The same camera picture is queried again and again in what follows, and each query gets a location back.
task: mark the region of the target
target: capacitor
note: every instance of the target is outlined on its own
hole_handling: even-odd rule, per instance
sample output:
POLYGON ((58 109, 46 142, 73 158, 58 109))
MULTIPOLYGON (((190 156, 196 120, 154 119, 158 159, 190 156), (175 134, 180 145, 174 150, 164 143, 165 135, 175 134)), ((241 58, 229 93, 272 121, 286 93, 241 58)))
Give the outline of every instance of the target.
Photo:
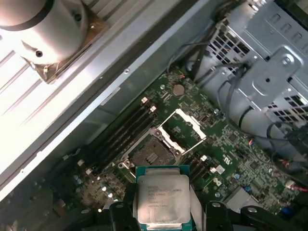
POLYGON ((214 109, 214 114, 218 115, 218 113, 219 113, 219 109, 218 109, 218 108, 215 108, 215 109, 214 109))
POLYGON ((239 180, 241 178, 241 175, 238 173, 233 174, 234 179, 239 180))
POLYGON ((249 193, 251 191, 251 187, 247 185, 244 187, 244 190, 249 193))
POLYGON ((283 207, 281 211, 289 218, 294 216, 294 211, 290 207, 283 207))

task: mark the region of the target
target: metal bracket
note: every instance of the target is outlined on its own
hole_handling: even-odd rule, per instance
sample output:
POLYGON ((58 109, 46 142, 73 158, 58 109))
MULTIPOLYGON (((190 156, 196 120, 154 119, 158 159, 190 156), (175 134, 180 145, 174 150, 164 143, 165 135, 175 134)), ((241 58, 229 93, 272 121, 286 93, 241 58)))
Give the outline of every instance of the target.
POLYGON ((268 60, 260 59, 245 74, 239 90, 261 110, 271 104, 289 85, 288 78, 301 68, 301 61, 287 47, 281 47, 268 60))

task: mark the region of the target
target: chip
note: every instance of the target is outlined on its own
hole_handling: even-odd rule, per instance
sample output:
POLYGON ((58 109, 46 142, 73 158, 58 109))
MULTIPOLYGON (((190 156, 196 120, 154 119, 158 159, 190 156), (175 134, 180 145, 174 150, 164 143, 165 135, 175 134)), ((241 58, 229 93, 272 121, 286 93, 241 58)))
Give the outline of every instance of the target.
POLYGON ((228 137, 228 139, 231 141, 231 142, 233 142, 233 141, 235 141, 236 140, 236 135, 234 134, 234 133, 232 133, 229 137, 228 137))
POLYGON ((162 225, 190 221, 188 176, 151 174, 140 176, 137 184, 139 223, 162 225))
POLYGON ((254 161, 254 162, 252 162, 252 163, 250 164, 250 167, 251 167, 253 170, 255 170, 255 169, 257 169, 257 168, 259 167, 259 164, 258 164, 256 161, 254 161))

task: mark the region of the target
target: motherboard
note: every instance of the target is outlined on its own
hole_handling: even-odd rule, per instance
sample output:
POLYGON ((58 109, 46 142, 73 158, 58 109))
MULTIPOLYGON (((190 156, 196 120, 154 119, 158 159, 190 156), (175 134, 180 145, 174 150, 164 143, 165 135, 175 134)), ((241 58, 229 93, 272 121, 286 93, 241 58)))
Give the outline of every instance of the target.
POLYGON ((220 201, 236 212, 257 205, 276 214, 296 196, 267 154, 229 127, 224 113, 178 69, 162 74, 72 158, 51 179, 68 210, 100 211, 122 200, 137 166, 189 165, 201 204, 220 201))

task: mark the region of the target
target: red wire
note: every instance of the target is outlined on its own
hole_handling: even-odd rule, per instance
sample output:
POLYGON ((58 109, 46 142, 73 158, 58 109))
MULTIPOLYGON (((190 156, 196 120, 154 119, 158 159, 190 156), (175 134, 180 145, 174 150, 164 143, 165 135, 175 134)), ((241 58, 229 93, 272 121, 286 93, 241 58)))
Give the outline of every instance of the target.
POLYGON ((308 193, 308 189, 305 189, 305 188, 302 188, 302 187, 298 187, 298 186, 292 186, 292 190, 299 190, 301 192, 308 193))

